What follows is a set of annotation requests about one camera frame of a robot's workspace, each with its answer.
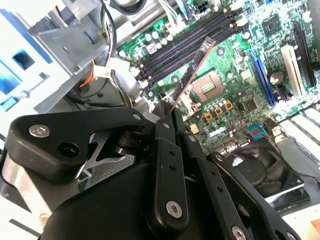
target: pcie slot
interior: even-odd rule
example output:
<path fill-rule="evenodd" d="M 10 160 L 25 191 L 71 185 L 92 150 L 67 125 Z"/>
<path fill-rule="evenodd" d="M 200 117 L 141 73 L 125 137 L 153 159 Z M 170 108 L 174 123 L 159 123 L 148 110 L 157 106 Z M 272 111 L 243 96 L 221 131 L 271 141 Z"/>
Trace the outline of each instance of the pcie slot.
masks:
<path fill-rule="evenodd" d="M 301 79 L 294 47 L 285 45 L 281 48 L 281 53 L 292 86 L 293 94 L 296 97 L 302 97 L 305 95 L 305 88 Z"/>
<path fill-rule="evenodd" d="M 311 68 L 311 57 L 308 50 L 307 40 L 304 32 L 301 29 L 301 24 L 297 21 L 294 23 L 294 38 L 298 45 L 298 52 L 301 56 L 301 65 L 304 73 L 304 79 L 308 87 L 312 88 L 317 85 L 314 72 Z"/>
<path fill-rule="evenodd" d="M 216 41 L 216 44 L 222 43 L 224 40 L 231 37 L 233 34 L 238 33 L 243 30 L 244 27 L 234 27 L 234 28 L 228 28 L 228 29 L 222 29 L 219 32 L 215 32 L 214 34 L 210 35 L 212 39 Z M 166 76 L 172 74 L 179 68 L 181 68 L 183 65 L 190 62 L 199 49 L 201 43 L 199 45 L 193 46 L 191 49 L 188 49 L 188 51 L 181 54 L 179 57 L 172 59 L 171 61 L 167 62 L 165 65 L 161 66 L 161 68 L 157 69 L 156 71 L 152 72 L 150 74 L 151 79 L 149 80 L 152 84 L 157 83 L 161 79 L 165 78 Z"/>
<path fill-rule="evenodd" d="M 274 108 L 277 104 L 277 101 L 273 94 L 268 77 L 266 75 L 264 65 L 260 57 L 252 57 L 251 60 L 253 62 L 255 71 L 258 73 L 258 79 L 260 80 L 260 83 L 262 85 L 267 102 L 272 108 Z"/>
<path fill-rule="evenodd" d="M 202 37 L 206 37 L 208 34 L 216 31 L 221 24 L 230 24 L 225 22 L 226 20 L 232 20 L 236 17 L 241 10 L 230 12 L 223 12 L 222 10 L 203 23 L 197 25 L 196 28 L 186 32 L 178 39 L 168 44 L 165 48 L 150 56 L 148 59 L 142 62 L 145 68 L 148 70 L 153 66 L 157 67 L 159 62 L 163 62 L 167 59 L 174 57 L 179 52 L 183 52 L 185 49 L 193 45 L 195 40 Z"/>

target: chip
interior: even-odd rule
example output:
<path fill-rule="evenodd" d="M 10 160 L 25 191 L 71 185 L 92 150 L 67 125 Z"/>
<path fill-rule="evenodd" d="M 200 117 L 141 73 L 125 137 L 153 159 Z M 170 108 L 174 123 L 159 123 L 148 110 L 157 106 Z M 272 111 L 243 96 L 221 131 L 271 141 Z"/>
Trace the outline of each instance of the chip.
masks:
<path fill-rule="evenodd" d="M 226 109 L 230 110 L 230 109 L 233 108 L 233 105 L 232 105 L 232 103 L 230 101 L 227 101 L 226 104 L 225 104 L 225 107 L 226 107 Z"/>
<path fill-rule="evenodd" d="M 245 108 L 251 112 L 257 108 L 256 102 L 253 98 L 247 100 L 245 103 Z"/>
<path fill-rule="evenodd" d="M 222 114 L 222 110 L 220 107 L 218 107 L 217 109 L 214 110 L 215 114 L 220 115 Z"/>
<path fill-rule="evenodd" d="M 262 23 L 265 36 L 268 38 L 281 30 L 281 23 L 278 14 L 273 15 Z"/>
<path fill-rule="evenodd" d="M 205 114 L 204 114 L 204 117 L 205 117 L 205 119 L 206 119 L 207 121 L 209 121 L 209 120 L 212 119 L 212 116 L 211 116 L 210 113 L 205 113 Z"/>
<path fill-rule="evenodd" d="M 246 15 L 249 15 L 249 14 L 252 13 L 252 8 L 249 7 L 249 8 L 247 8 L 246 10 L 244 10 L 244 12 L 245 12 Z"/>
<path fill-rule="evenodd" d="M 209 72 L 193 84 L 193 89 L 202 103 L 211 100 L 225 91 L 225 86 L 221 82 L 215 71 Z"/>
<path fill-rule="evenodd" d="M 146 55 L 148 54 L 148 50 L 147 50 L 146 46 L 143 46 L 141 49 L 144 52 L 144 54 L 146 54 Z"/>
<path fill-rule="evenodd" d="M 256 5 L 257 7 L 261 7 L 263 4 L 264 4 L 264 0 L 257 0 L 257 1 L 255 2 L 255 5 Z"/>

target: bolt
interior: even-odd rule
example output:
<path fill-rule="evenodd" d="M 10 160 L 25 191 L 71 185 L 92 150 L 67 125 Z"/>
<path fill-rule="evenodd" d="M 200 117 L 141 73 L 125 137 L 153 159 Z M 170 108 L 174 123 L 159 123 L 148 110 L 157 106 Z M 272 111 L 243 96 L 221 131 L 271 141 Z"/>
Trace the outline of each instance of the bolt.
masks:
<path fill-rule="evenodd" d="M 246 235 L 239 227 L 233 226 L 232 233 L 236 240 L 246 240 Z"/>
<path fill-rule="evenodd" d="M 137 120 L 141 120 L 141 117 L 138 114 L 133 114 L 133 117 Z"/>
<path fill-rule="evenodd" d="M 175 201 L 168 201 L 165 205 L 165 208 L 168 214 L 175 219 L 179 219 L 182 217 L 182 209 L 180 205 Z"/>
<path fill-rule="evenodd" d="M 47 138 L 50 135 L 50 130 L 45 125 L 33 125 L 29 127 L 29 133 L 36 138 Z"/>
<path fill-rule="evenodd" d="M 170 128 L 170 126 L 168 124 L 166 124 L 166 123 L 163 123 L 163 126 L 165 126 L 167 129 Z"/>
<path fill-rule="evenodd" d="M 297 240 L 296 237 L 289 231 L 286 232 L 290 240 Z"/>
<path fill-rule="evenodd" d="M 192 141 L 192 142 L 195 142 L 196 141 L 196 138 L 194 136 L 189 136 L 189 139 Z"/>
<path fill-rule="evenodd" d="M 220 156 L 220 155 L 215 155 L 215 157 L 216 157 L 216 159 L 218 159 L 218 161 L 220 161 L 220 162 L 223 162 L 224 161 L 224 159 L 222 158 L 222 156 Z"/>

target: black metal arm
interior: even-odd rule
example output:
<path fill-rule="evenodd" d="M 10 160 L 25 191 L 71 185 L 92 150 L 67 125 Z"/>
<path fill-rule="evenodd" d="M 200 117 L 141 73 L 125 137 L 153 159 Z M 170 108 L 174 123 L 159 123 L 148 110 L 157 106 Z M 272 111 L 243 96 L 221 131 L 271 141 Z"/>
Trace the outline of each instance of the black metal arm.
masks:
<path fill-rule="evenodd" d="M 162 101 L 153 117 L 114 108 L 11 124 L 2 176 L 45 225 L 41 240 L 300 239 L 223 155 L 205 156 L 178 109 Z M 76 178 L 101 131 L 106 158 L 135 163 L 80 193 Z"/>

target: wire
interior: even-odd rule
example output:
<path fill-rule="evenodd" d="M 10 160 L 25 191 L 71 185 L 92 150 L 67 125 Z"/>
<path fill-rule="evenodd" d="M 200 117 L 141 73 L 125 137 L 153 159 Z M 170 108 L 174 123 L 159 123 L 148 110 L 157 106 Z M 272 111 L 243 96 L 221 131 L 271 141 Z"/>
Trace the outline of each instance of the wire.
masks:
<path fill-rule="evenodd" d="M 60 10 L 59 10 L 58 5 L 55 5 L 54 8 L 55 8 L 56 12 L 58 13 L 59 17 L 62 18 L 61 12 L 60 12 Z"/>
<path fill-rule="evenodd" d="M 120 6 L 115 0 L 110 0 L 110 7 L 118 10 L 124 15 L 135 15 L 139 13 L 146 5 L 147 0 L 139 0 L 131 6 Z"/>
<path fill-rule="evenodd" d="M 316 180 L 318 183 L 320 183 L 320 181 L 319 181 L 320 177 L 318 177 L 318 176 L 312 176 L 312 175 L 308 175 L 308 174 L 305 174 L 305 173 L 302 173 L 302 172 L 298 172 L 298 175 L 300 175 L 302 177 L 312 178 L 312 179 Z"/>
<path fill-rule="evenodd" d="M 117 32 L 115 27 L 115 22 L 108 11 L 106 4 L 103 0 L 100 0 L 102 7 L 100 12 L 100 20 L 103 27 L 104 32 L 106 33 L 109 39 L 109 51 L 106 57 L 105 66 L 109 65 L 109 61 L 111 57 L 116 55 L 117 51 Z"/>
<path fill-rule="evenodd" d="M 176 26 L 176 24 L 178 23 L 178 15 L 176 11 L 169 5 L 168 2 L 166 2 L 166 0 L 158 0 L 158 2 L 164 9 L 171 27 Z"/>
<path fill-rule="evenodd" d="M 95 62 L 95 60 L 92 60 L 91 63 L 92 63 L 92 67 L 91 67 L 90 75 L 86 80 L 83 81 L 83 83 L 80 84 L 79 88 L 83 88 L 85 85 L 91 83 L 95 78 L 94 77 L 94 65 L 96 65 L 96 62 Z"/>

